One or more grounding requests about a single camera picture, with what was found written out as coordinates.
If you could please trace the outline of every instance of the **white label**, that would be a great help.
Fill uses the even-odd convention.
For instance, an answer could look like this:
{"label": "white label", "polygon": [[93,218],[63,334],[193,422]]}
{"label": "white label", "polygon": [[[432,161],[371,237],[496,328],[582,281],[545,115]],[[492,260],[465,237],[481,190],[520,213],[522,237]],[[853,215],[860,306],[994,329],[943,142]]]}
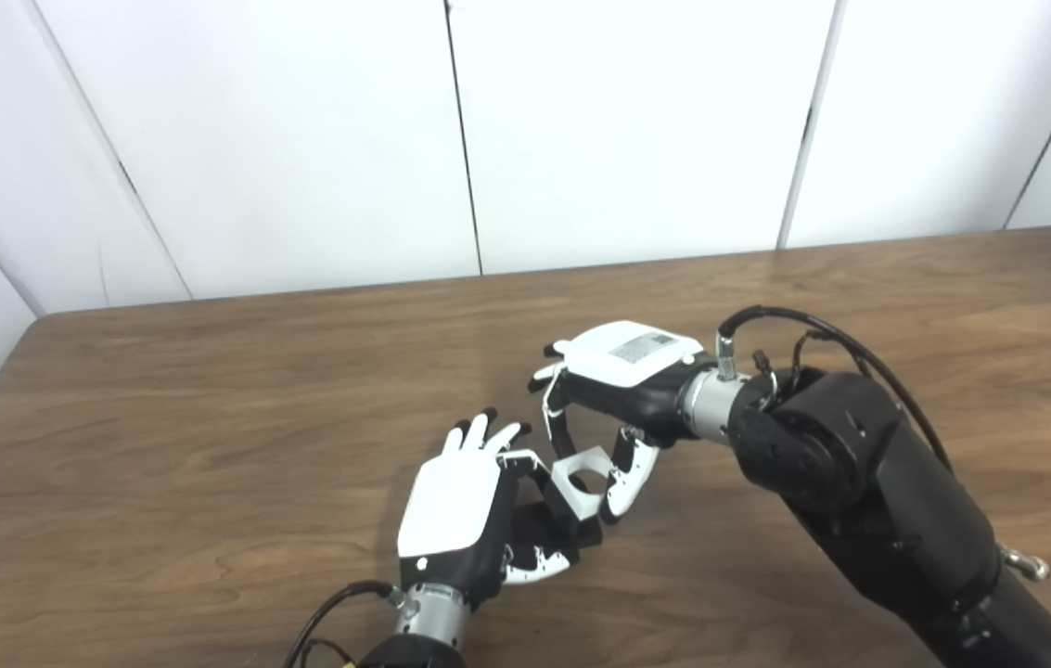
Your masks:
{"label": "white label", "polygon": [[610,354],[618,356],[627,363],[637,363],[646,356],[656,354],[661,348],[673,346],[676,342],[677,338],[671,337],[668,334],[662,334],[660,331],[648,331],[647,334],[641,334],[640,337],[633,338],[623,346],[618,346]]}

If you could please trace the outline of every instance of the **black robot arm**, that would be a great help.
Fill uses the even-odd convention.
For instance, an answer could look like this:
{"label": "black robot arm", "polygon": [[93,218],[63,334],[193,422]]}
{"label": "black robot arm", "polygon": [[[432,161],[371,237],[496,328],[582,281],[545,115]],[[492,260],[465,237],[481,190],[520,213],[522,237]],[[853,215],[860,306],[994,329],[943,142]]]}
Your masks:
{"label": "black robot arm", "polygon": [[[991,522],[892,397],[857,373],[804,376],[776,406],[733,411],[744,474],[780,494],[852,586],[942,664],[1051,668],[1051,614],[1004,567]],[[1043,563],[1025,565],[1042,575]]]}

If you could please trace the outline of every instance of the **white robotic hand cover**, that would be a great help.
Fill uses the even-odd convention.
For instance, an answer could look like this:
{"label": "white robotic hand cover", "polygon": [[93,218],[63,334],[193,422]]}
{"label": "white robotic hand cover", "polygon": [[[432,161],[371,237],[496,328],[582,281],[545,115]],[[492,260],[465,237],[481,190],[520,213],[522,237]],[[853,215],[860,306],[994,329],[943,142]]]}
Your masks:
{"label": "white robotic hand cover", "polygon": [[694,338],[627,320],[600,325],[554,348],[571,373],[617,388],[635,388],[684,356],[702,352]]}
{"label": "white robotic hand cover", "polygon": [[[494,411],[476,415],[470,423],[460,423],[447,435],[444,448],[420,466],[410,492],[406,515],[397,537],[399,558],[424,557],[470,548],[485,534],[490,521],[510,521],[493,517],[493,500],[501,475],[510,462],[524,460],[526,468],[545,469],[537,454],[529,450],[512,451],[513,441],[528,433],[528,426],[513,422],[486,438]],[[519,569],[509,565],[511,546],[503,545],[504,584],[523,584],[560,573],[571,562],[560,552],[536,550],[536,568]]]}

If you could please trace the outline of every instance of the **black cable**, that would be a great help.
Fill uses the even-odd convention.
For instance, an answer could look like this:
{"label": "black cable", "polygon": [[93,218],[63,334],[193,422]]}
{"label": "black cable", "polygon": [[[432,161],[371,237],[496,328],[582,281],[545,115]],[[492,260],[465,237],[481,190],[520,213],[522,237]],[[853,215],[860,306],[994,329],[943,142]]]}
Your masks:
{"label": "black cable", "polygon": [[335,654],[339,655],[339,661],[343,661],[344,665],[355,664],[355,661],[352,661],[352,655],[348,654],[347,650],[344,650],[344,648],[339,647],[338,644],[331,641],[325,641],[323,639],[309,639],[304,645],[304,650],[302,650],[302,661],[298,664],[300,668],[306,668],[306,657],[310,655],[310,650],[313,650],[314,646],[317,646],[317,644],[321,644],[323,647],[330,647],[333,649]]}
{"label": "black cable", "polygon": [[318,609],[306,621],[304,629],[298,631],[298,638],[295,639],[295,644],[292,644],[290,647],[290,654],[287,654],[287,660],[283,661],[282,668],[295,668],[295,661],[302,655],[306,642],[314,631],[314,626],[318,626],[318,623],[323,621],[324,617],[327,617],[327,613],[335,605],[339,605],[342,601],[356,594],[376,594],[382,598],[389,598],[393,593],[393,584],[385,583],[382,580],[359,580],[356,583],[348,584],[348,586],[331,594],[331,598],[323,601],[323,605],[318,606]]}
{"label": "black cable", "polygon": [[868,350],[867,346],[860,343],[854,337],[847,334],[846,331],[839,330],[838,327],[822,320],[821,317],[800,312],[800,310],[757,305],[738,310],[738,312],[728,316],[727,320],[720,322],[719,335],[722,338],[735,338],[736,330],[740,329],[740,326],[744,325],[744,322],[759,320],[762,317],[780,317],[785,318],[785,320],[805,322],[805,325],[809,325],[815,330],[823,331],[823,333],[833,338],[833,341],[847,348],[848,354],[852,358],[856,358],[857,363],[860,359],[864,359],[867,363],[872,364],[872,369],[884,378],[885,383],[889,384],[889,388],[892,388],[893,393],[900,398],[900,402],[908,410],[908,414],[912,415],[916,426],[925,434],[925,439],[928,440],[928,445],[932,448],[933,456],[936,457],[937,461],[942,462],[946,471],[953,473],[953,465],[950,464],[950,458],[945,453],[945,445],[942,444],[941,437],[937,437],[936,429],[933,429],[924,411],[921,410],[921,405],[916,404],[916,399],[912,398],[912,395],[908,393],[905,385],[900,383],[900,379],[895,376],[895,373],[892,373],[892,370],[881,358],[878,358],[872,351]]}

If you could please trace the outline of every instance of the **wooden table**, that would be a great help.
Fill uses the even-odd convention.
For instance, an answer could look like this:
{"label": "wooden table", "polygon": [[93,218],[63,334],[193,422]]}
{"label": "wooden table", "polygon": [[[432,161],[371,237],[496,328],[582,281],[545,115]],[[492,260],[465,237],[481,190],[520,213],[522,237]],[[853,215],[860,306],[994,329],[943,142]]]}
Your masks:
{"label": "wooden table", "polygon": [[[0,665],[272,667],[335,588],[397,576],[455,419],[536,421],[543,343],[617,318],[708,341],[755,301],[893,364],[1000,540],[1051,562],[1051,229],[100,310],[38,321],[0,372]],[[784,363],[800,333],[738,346]],[[475,614],[473,668],[935,664],[720,445],[665,453],[606,534]],[[359,654],[391,623],[358,601],[323,631]]]}

